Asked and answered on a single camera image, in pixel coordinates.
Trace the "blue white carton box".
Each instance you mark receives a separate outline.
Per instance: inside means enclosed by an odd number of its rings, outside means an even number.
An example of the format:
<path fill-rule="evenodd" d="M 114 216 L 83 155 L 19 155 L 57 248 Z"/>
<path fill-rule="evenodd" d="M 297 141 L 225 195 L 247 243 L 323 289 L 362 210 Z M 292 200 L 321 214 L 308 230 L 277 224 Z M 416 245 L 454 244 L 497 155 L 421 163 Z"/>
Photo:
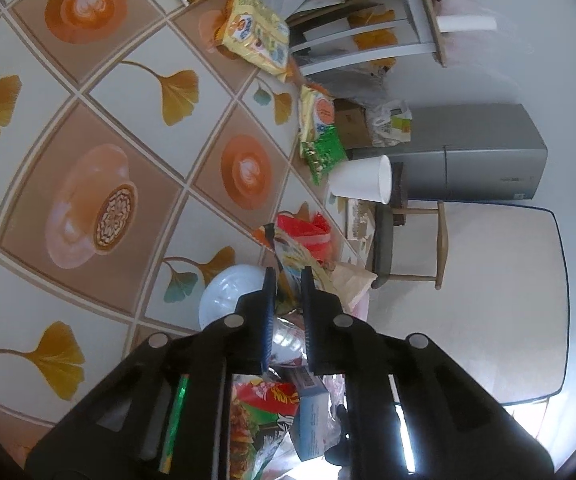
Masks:
<path fill-rule="evenodd" d="M 302 462 L 323 456 L 334 433 L 330 422 L 330 396 L 320 378 L 306 367 L 285 367 L 282 374 L 297 389 L 299 407 L 290 438 Z"/>

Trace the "white round lid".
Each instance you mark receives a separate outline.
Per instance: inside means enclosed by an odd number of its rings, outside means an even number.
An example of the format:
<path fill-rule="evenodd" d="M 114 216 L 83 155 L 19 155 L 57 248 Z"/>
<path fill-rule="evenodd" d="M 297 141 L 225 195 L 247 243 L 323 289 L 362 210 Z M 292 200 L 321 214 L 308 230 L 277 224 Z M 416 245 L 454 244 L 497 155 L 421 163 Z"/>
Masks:
<path fill-rule="evenodd" d="M 236 264 L 219 273 L 203 291 L 199 303 L 199 325 L 204 330 L 212 322 L 235 312 L 238 299 L 263 287 L 265 271 L 260 266 Z"/>

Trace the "white mattress blue trim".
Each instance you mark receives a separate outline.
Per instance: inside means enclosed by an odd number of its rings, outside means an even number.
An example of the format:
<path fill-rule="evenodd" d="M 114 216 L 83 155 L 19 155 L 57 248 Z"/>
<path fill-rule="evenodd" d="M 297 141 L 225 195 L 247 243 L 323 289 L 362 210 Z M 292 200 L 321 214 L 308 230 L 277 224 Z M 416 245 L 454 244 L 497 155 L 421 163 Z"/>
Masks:
<path fill-rule="evenodd" d="M 423 333 L 501 404 L 543 399 L 565 381 L 569 293 L 554 214 L 512 205 L 448 203 L 448 263 L 440 290 L 385 284 L 369 323 L 405 338 Z M 430 217 L 430 267 L 437 220 Z"/>

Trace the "brown paper bag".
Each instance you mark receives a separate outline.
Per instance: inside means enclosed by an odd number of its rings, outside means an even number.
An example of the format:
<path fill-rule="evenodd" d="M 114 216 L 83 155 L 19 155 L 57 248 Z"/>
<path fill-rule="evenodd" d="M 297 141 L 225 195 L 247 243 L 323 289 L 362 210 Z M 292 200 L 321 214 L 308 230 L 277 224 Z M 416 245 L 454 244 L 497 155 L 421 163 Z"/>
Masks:
<path fill-rule="evenodd" d="M 352 313 L 368 296 L 368 291 L 377 278 L 377 275 L 369 270 L 344 262 L 328 262 L 326 272 L 346 313 Z"/>

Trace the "wooden chair black seat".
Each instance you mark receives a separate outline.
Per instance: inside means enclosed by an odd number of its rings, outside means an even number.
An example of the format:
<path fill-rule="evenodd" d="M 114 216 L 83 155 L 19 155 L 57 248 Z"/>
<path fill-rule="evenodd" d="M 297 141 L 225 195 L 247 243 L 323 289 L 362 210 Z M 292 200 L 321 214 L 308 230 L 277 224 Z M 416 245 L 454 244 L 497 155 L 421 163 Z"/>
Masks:
<path fill-rule="evenodd" d="M 436 267 L 433 274 L 422 274 L 430 267 L 431 221 L 437 220 Z M 440 290 L 448 263 L 448 219 L 445 203 L 431 207 L 391 208 L 378 204 L 370 272 L 376 275 L 372 289 L 389 282 L 427 282 Z"/>

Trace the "red plastic bag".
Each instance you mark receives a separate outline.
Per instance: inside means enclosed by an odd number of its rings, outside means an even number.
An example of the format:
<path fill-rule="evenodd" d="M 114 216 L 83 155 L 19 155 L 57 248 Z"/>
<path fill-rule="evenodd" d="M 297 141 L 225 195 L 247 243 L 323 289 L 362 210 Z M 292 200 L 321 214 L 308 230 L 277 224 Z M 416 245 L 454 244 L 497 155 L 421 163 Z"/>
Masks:
<path fill-rule="evenodd" d="M 330 261 L 334 256 L 331 226 L 320 212 L 314 214 L 312 220 L 303 220 L 293 214 L 279 214 L 276 224 L 317 261 Z"/>

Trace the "white paper cup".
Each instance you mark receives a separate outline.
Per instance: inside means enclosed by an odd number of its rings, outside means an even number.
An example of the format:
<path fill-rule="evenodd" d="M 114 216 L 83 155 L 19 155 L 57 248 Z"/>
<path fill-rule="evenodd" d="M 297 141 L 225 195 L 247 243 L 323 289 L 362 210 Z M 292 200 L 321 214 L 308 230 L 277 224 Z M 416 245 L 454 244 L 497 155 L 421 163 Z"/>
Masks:
<path fill-rule="evenodd" d="M 328 176 L 331 194 L 387 205 L 392 194 L 392 168 L 386 155 L 339 162 Z"/>

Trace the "grey refrigerator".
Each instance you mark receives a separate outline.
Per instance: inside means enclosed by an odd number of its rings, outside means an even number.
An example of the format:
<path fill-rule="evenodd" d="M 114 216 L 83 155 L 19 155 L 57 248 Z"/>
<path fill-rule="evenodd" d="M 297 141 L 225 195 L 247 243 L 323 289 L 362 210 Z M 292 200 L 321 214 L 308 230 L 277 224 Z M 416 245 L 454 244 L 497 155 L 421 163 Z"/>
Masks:
<path fill-rule="evenodd" d="M 547 146 L 520 104 L 462 104 L 414 111 L 412 140 L 354 148 L 352 159 L 386 155 L 404 165 L 412 200 L 530 200 Z"/>

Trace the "patterned vinyl tablecloth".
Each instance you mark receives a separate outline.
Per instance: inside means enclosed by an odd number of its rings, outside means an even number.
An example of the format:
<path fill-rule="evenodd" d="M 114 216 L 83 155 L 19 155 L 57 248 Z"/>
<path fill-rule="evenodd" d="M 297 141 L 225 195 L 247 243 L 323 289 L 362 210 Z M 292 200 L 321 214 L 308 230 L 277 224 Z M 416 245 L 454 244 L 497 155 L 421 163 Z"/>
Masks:
<path fill-rule="evenodd" d="M 213 44 L 227 0 L 0 0 L 0 444 L 17 463 L 278 214 L 341 200 L 299 157 L 299 91 Z"/>

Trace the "green yellow snack packet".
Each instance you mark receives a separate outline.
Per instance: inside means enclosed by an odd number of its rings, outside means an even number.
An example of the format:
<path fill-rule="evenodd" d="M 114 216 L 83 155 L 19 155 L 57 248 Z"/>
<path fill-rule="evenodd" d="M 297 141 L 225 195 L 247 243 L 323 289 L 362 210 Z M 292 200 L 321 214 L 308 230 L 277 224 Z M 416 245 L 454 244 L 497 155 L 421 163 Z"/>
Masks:
<path fill-rule="evenodd" d="M 340 162 L 346 160 L 335 125 L 334 99 L 316 84 L 305 84 L 300 90 L 299 154 L 308 165 L 315 185 Z"/>

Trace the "cardboard box on floor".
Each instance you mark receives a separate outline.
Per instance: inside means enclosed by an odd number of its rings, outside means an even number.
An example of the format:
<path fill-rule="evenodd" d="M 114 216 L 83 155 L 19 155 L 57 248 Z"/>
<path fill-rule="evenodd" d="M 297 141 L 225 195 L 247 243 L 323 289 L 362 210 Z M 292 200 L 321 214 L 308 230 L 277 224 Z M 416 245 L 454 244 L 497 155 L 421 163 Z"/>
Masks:
<path fill-rule="evenodd" d="M 335 99 L 335 126 L 342 145 L 350 148 L 370 148 L 364 108 L 348 100 Z"/>

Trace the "white metal shelf table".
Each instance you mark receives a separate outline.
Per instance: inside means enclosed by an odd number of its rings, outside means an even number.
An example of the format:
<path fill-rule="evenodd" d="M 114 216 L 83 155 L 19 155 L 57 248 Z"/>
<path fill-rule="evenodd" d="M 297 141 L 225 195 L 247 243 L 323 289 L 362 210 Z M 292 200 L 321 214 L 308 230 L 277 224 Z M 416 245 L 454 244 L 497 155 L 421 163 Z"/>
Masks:
<path fill-rule="evenodd" d="M 438 22 L 440 0 L 346 0 L 289 19 L 290 53 L 304 76 L 340 70 L 383 58 L 430 54 L 442 66 L 448 65 L 444 38 Z M 351 28 L 351 13 L 384 6 L 395 12 L 395 20 Z M 360 51 L 353 36 L 362 32 L 391 29 L 398 44 Z"/>

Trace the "yellow chip bag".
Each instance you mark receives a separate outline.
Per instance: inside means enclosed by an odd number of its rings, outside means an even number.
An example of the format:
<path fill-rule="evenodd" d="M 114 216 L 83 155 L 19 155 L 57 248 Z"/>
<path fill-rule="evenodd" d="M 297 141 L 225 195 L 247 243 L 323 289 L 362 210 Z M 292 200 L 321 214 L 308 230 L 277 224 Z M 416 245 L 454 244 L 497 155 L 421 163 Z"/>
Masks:
<path fill-rule="evenodd" d="M 289 29 L 261 0 L 227 0 L 224 23 L 214 42 L 230 53 L 285 82 L 288 77 Z"/>

